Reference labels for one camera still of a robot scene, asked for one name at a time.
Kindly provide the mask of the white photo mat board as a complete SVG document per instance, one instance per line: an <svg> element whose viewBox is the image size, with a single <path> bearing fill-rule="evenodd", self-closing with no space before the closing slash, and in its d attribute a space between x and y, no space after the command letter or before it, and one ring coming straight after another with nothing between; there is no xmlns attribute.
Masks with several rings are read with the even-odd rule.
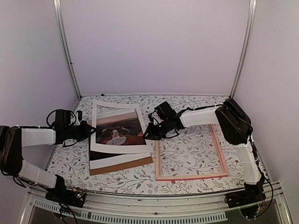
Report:
<svg viewBox="0 0 299 224"><path fill-rule="evenodd" d="M90 149L109 154L149 153L150 142L143 138L145 123L137 104L94 100L91 124L96 132Z"/></svg>

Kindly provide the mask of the brown cardboard backing board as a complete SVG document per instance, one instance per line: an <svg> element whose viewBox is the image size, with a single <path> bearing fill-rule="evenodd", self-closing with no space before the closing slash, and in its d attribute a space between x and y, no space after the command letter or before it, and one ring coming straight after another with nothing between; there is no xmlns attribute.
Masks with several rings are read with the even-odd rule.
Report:
<svg viewBox="0 0 299 224"><path fill-rule="evenodd" d="M135 168L142 165L148 165L151 163L153 163L153 159L150 156L150 157L145 157L138 160L128 161L125 163L111 165L103 168L90 169L90 175L100 175L100 174L105 174L110 172L116 172L116 171L125 170L129 168Z"/></svg>

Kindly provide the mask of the landscape photo print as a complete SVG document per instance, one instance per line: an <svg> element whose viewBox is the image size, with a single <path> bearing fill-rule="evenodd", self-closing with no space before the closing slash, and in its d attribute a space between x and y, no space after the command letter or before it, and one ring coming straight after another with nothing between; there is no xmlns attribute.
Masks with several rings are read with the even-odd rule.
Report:
<svg viewBox="0 0 299 224"><path fill-rule="evenodd" d="M153 162L150 144L143 138L142 123L134 109L93 116L96 128L89 139L90 175L134 168Z"/></svg>

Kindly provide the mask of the pink wooden picture frame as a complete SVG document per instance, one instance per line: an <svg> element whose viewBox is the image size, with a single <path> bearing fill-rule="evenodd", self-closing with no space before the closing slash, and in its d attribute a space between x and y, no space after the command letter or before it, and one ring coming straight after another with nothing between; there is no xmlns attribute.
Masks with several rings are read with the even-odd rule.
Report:
<svg viewBox="0 0 299 224"><path fill-rule="evenodd" d="M226 161L220 146L220 142L213 124L209 124L209 129L214 141L214 146L217 152L218 160L221 166L220 173L206 174L206 175L185 175L185 176L162 176L160 172L160 142L156 141L156 158L155 158L155 176L156 182L171 182L171 181L194 181L194 180L204 180L204 179L213 179L213 178L222 178L228 177L228 168Z"/></svg>

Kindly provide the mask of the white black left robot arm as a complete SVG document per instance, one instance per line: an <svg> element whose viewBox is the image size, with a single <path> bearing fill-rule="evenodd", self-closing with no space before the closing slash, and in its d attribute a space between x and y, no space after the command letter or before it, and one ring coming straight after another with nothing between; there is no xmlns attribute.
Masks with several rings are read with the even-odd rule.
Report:
<svg viewBox="0 0 299 224"><path fill-rule="evenodd" d="M84 141L95 133L96 128L82 121L79 125L57 125L54 128L1 126L0 127L0 170L3 175L18 177L35 185L51 189L51 194L60 203L69 199L69 191L59 185L63 179L23 159L25 147L60 145L67 140L75 143Z"/></svg>

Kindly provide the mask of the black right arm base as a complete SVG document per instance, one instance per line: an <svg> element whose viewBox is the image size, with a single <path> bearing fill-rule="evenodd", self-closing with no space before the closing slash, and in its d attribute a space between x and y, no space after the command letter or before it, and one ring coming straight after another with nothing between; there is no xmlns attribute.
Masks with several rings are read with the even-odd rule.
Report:
<svg viewBox="0 0 299 224"><path fill-rule="evenodd" d="M241 215L247 219L256 218L264 206L266 195L263 187L258 185L245 184L245 189L225 195L225 203L229 208L245 206L252 203L261 202L260 205L255 204L251 207L246 207L240 210Z"/></svg>

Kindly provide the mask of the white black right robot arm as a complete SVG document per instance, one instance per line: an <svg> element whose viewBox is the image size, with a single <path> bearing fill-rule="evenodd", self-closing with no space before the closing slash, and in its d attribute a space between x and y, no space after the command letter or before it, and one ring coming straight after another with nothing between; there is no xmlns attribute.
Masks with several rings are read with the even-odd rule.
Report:
<svg viewBox="0 0 299 224"><path fill-rule="evenodd" d="M245 186L242 200L252 203L260 195L259 188L265 178L259 167L259 155L253 141L251 120L244 110L232 99L228 98L218 105L207 105L198 108L187 107L176 112L168 102L163 102L154 109L160 122L148 115L150 122L143 135L146 140L161 140L167 138L167 133L174 131L179 136L179 130L192 126L217 124L229 144L236 150L243 168Z"/></svg>

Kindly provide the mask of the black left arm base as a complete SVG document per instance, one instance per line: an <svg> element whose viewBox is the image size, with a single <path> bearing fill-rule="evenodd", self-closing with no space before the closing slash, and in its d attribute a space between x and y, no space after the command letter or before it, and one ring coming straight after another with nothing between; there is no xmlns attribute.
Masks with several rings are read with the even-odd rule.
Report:
<svg viewBox="0 0 299 224"><path fill-rule="evenodd" d="M83 208L85 203L85 191L79 187L66 189L65 187L45 188L47 191L45 198L57 203Z"/></svg>

